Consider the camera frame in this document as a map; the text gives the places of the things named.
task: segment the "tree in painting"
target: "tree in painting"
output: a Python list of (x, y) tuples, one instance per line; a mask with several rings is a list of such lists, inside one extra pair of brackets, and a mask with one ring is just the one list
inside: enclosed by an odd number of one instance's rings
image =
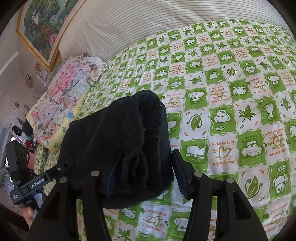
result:
[(25, 36), (46, 59), (57, 35), (79, 0), (33, 0), (25, 13)]

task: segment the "gold picture frame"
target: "gold picture frame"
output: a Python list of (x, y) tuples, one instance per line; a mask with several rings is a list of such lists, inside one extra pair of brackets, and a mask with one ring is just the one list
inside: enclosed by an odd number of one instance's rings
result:
[[(85, 1), (86, 0), (29, 0), (20, 8), (17, 20), (17, 35), (48, 71), (52, 71), (56, 64), (56, 60), (59, 56), (59, 43), (65, 30)], [(39, 2), (45, 4), (45, 7), (42, 5), (40, 7)], [(64, 11), (60, 11), (62, 9), (59, 6), (60, 2), (65, 4), (63, 6)], [(46, 20), (44, 21), (44, 18), (42, 18), (42, 20), (39, 21), (40, 12), (37, 10), (41, 9), (42, 14), (44, 14), (44, 12), (49, 9), (49, 12), (52, 13), (50, 7), (54, 4), (54, 10), (59, 9), (59, 11), (54, 12), (53, 15), (48, 15), (46, 13)]]

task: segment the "metal pin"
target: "metal pin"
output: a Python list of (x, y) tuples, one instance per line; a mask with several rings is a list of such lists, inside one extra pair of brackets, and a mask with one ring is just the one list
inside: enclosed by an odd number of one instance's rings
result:
[(68, 179), (66, 177), (61, 177), (59, 181), (60, 183), (65, 183), (66, 181), (68, 181)]
[(99, 171), (92, 171), (92, 172), (91, 172), (91, 175), (92, 175), (93, 177), (97, 177), (98, 175), (100, 175), (100, 172), (99, 172)]
[(231, 177), (226, 178), (226, 181), (227, 181), (228, 183), (234, 183), (234, 180), (233, 180)]
[(202, 172), (200, 172), (200, 171), (196, 171), (196, 172), (194, 172), (194, 175), (195, 175), (196, 177), (201, 177), (201, 176), (202, 176)]

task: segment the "black fleece fabric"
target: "black fleece fabric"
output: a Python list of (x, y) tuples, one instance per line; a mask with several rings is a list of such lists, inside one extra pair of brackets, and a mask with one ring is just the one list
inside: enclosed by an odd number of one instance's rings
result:
[(151, 91), (115, 100), (109, 107), (73, 121), (65, 134), (58, 162), (72, 157), (64, 173), (83, 179), (99, 170), (106, 179), (117, 156), (115, 190), (104, 208), (121, 209), (159, 196), (174, 179), (165, 106)]

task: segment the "framed painting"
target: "framed painting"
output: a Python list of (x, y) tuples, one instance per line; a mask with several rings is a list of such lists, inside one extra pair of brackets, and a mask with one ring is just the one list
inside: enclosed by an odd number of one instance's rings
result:
[(28, 0), (20, 9), (17, 34), (51, 71), (59, 56), (59, 42), (86, 0)]

